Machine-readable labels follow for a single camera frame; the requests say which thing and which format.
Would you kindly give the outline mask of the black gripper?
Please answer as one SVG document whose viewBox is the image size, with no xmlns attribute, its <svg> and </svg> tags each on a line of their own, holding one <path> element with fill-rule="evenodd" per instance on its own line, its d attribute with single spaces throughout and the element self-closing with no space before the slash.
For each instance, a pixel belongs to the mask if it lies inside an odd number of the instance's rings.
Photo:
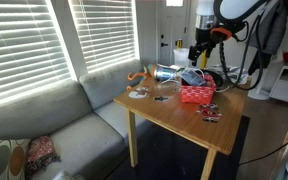
<svg viewBox="0 0 288 180">
<path fill-rule="evenodd" d="M 210 30 L 196 29 L 196 44 L 189 49 L 188 58 L 192 61 L 192 65 L 197 65 L 198 57 L 206 50 L 206 57 L 210 58 L 212 50 L 220 42 L 219 37 Z"/>
</svg>

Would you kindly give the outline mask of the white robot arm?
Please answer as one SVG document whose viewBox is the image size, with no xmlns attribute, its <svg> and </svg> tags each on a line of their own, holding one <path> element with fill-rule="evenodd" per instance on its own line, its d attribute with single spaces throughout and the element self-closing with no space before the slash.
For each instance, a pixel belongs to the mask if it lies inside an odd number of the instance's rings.
<svg viewBox="0 0 288 180">
<path fill-rule="evenodd" d="M 246 18 L 271 0 L 197 0 L 194 46 L 189 48 L 188 59 L 197 65 L 199 56 L 206 51 L 209 57 L 221 41 L 235 37 L 246 27 Z"/>
</svg>

